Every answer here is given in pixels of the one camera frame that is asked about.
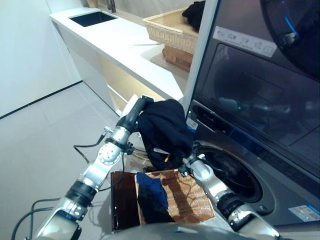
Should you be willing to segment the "robot left hand black white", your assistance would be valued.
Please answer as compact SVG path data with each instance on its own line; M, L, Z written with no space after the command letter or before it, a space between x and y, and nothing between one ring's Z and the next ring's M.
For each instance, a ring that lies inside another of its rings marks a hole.
M138 116L147 106L154 102L155 99L150 96L137 96L136 94L133 94L127 105L123 109L122 114L120 115L120 119L116 123L116 126L123 127L130 133L135 132L138 127Z

